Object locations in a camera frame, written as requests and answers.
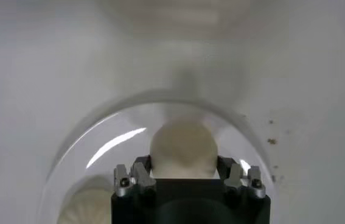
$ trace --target dirt spot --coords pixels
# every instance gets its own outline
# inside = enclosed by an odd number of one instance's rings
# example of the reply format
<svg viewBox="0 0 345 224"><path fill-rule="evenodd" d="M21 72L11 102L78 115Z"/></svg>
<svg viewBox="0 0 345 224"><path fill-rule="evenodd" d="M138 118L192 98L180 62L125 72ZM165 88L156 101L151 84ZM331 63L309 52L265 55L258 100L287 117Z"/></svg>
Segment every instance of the dirt spot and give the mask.
<svg viewBox="0 0 345 224"><path fill-rule="evenodd" d="M274 139L274 138L267 139L267 142L270 143L271 145L276 145L277 144L277 140Z"/></svg>

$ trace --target white ball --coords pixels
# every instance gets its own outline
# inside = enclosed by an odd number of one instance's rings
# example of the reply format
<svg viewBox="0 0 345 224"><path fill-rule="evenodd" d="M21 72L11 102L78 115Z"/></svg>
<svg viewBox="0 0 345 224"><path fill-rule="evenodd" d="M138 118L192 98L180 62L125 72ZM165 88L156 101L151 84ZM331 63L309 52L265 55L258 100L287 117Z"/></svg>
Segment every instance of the white ball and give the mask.
<svg viewBox="0 0 345 224"><path fill-rule="evenodd" d="M215 140L203 124L171 121L153 137L152 173L155 178L212 178L217 155Z"/></svg>
<svg viewBox="0 0 345 224"><path fill-rule="evenodd" d="M90 189L75 194L62 210L57 224L109 224L112 193Z"/></svg>

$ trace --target white background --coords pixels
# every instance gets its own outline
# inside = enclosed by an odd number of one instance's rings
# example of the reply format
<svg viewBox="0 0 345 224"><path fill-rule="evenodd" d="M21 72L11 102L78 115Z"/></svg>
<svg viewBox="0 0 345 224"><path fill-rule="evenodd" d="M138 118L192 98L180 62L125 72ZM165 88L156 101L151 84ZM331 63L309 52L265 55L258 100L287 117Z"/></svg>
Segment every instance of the white background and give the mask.
<svg viewBox="0 0 345 224"><path fill-rule="evenodd" d="M246 115L283 177L281 223L345 223L345 0L258 0L228 41L112 30L93 1L0 1L0 223L35 223L56 154L155 88Z"/></svg>

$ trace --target transparent dome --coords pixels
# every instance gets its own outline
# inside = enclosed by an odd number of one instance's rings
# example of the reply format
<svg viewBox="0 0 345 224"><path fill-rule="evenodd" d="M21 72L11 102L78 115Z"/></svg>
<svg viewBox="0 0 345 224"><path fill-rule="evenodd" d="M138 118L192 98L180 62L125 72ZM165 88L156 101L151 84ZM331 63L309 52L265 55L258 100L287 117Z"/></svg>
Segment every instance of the transparent dome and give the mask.
<svg viewBox="0 0 345 224"><path fill-rule="evenodd" d="M114 168L118 164L130 167L137 157L149 155L154 134L164 124L182 118L201 122L214 137L218 154L234 158L245 172L250 165L260 166L262 181L272 199L273 219L277 194L269 164L243 118L200 103L150 102L126 107L107 116L68 148L47 179L38 223L56 223L63 205L92 178L103 177L105 181L98 184L108 191L113 190Z"/></svg>

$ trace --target screw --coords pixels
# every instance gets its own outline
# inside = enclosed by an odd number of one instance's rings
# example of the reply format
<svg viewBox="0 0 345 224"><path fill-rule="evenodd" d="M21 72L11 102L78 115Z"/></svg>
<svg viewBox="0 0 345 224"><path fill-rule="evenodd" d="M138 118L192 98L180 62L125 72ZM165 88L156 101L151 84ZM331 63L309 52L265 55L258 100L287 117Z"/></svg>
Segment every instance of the screw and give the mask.
<svg viewBox="0 0 345 224"><path fill-rule="evenodd" d="M127 186L129 186L129 184L130 184L130 180L129 180L129 178L126 178L126 177L119 181L119 185L121 187L127 187Z"/></svg>
<svg viewBox="0 0 345 224"><path fill-rule="evenodd" d="M261 188L262 187L262 181L259 179L253 179L252 180L252 187Z"/></svg>

